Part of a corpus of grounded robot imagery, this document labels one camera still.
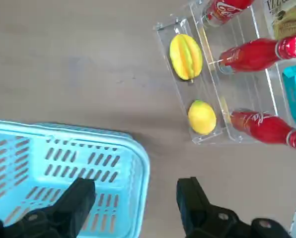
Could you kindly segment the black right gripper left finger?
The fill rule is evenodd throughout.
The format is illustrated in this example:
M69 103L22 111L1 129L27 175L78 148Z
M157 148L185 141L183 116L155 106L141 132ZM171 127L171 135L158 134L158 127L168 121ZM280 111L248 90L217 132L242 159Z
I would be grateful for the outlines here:
M52 206L32 210L9 226L0 220L0 238L75 238L94 203L94 180L77 178Z

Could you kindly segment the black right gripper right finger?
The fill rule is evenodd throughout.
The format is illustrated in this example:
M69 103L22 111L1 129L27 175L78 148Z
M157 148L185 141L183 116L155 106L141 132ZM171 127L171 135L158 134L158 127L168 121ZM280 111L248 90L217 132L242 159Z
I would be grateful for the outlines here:
M176 200L187 238L290 238L275 220L255 218L251 224L227 208L213 205L196 177L177 181Z

